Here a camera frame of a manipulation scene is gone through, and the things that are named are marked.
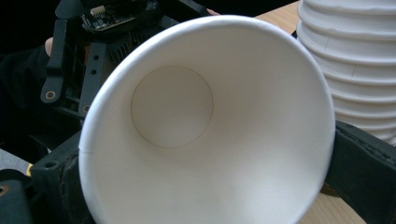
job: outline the stacked white cup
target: stacked white cup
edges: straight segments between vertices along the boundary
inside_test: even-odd
[[[337,120],[396,145],[396,0],[301,0],[298,14]]]

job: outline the stack of paper cups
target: stack of paper cups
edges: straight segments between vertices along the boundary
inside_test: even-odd
[[[301,0],[298,13],[336,118],[395,145],[396,1]]]

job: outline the wooden table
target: wooden table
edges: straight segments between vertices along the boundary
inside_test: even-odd
[[[268,21],[288,34],[295,31],[299,20],[297,6],[299,2],[264,13],[257,19]],[[365,223],[355,211],[342,199],[320,193],[310,210],[300,221],[302,224]]]

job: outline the wooden surface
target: wooden surface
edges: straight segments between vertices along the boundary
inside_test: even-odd
[[[264,13],[256,18],[268,21],[291,34],[299,20],[298,2]],[[320,193],[301,224],[361,224],[365,223],[342,199]]]

